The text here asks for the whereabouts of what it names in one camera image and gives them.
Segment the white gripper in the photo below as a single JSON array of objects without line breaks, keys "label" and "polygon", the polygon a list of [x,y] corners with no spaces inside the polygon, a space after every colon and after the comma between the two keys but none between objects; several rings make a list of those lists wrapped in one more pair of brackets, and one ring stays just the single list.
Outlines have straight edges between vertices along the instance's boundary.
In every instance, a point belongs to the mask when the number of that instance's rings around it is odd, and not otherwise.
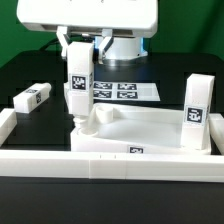
[{"label": "white gripper", "polygon": [[55,32],[67,58],[71,33],[101,36],[98,62],[115,37],[151,38],[158,27],[158,0],[18,0],[17,17],[29,30]]}]

